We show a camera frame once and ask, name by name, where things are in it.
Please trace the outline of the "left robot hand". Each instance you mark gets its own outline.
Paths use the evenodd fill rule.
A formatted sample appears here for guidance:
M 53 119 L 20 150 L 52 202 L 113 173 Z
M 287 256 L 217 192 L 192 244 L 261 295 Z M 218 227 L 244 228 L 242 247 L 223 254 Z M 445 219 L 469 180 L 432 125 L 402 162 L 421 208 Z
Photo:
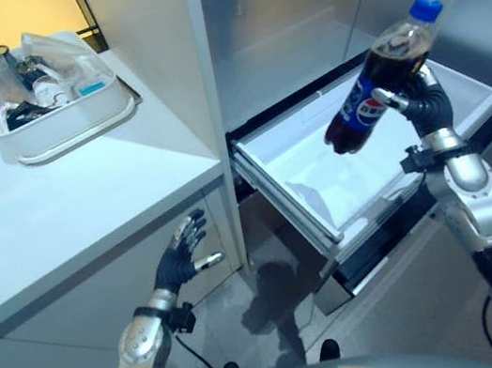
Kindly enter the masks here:
M 224 260 L 225 254 L 219 251 L 201 259 L 192 259 L 195 248 L 206 235 L 205 214 L 203 209 L 193 209 L 178 224 L 156 269 L 154 289 L 177 294 L 182 285 L 197 273 Z

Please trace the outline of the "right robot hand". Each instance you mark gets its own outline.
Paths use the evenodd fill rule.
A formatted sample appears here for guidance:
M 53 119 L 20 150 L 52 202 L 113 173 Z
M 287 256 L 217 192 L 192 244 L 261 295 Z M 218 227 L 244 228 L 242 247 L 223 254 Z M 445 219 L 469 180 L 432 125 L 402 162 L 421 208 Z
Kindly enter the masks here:
M 401 91 L 376 87 L 371 95 L 379 104 L 402 114 L 420 138 L 454 126 L 451 101 L 426 65 L 407 80 Z

